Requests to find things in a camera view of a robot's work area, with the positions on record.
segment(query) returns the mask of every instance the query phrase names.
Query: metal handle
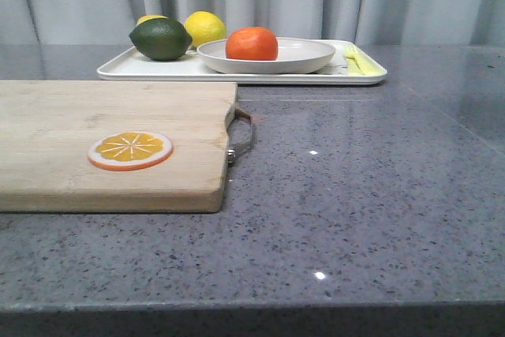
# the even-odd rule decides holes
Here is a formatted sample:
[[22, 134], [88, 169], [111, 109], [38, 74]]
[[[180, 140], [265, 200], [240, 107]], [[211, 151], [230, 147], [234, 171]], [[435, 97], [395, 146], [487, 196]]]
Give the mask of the metal handle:
[[240, 108], [235, 108], [234, 120], [239, 120], [249, 124], [249, 139], [232, 144], [228, 148], [227, 152], [228, 166], [232, 166], [238, 157], [240, 157], [242, 154], [246, 153], [250, 148], [253, 147], [255, 137], [254, 124], [251, 120], [250, 114], [248, 114], [244, 110], [241, 110]]

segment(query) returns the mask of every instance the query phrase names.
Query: gray countertop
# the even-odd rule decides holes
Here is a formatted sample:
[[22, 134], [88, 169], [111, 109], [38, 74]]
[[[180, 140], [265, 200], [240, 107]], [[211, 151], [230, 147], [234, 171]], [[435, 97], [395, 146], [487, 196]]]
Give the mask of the gray countertop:
[[[1, 46], [0, 78], [126, 48]], [[505, 49], [363, 49], [382, 84], [239, 87], [257, 142], [216, 214], [0, 214], [0, 332], [502, 335]]]

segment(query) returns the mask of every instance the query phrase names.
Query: lime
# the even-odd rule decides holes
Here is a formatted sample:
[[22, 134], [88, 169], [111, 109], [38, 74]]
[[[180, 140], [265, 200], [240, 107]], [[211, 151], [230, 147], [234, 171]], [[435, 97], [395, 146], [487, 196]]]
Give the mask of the lime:
[[175, 19], [154, 18], [137, 25], [129, 34], [137, 50], [156, 61], [172, 61], [185, 54], [191, 35]]
[[226, 38], [225, 24], [208, 11], [196, 11], [186, 19], [184, 26], [193, 38], [194, 47]]

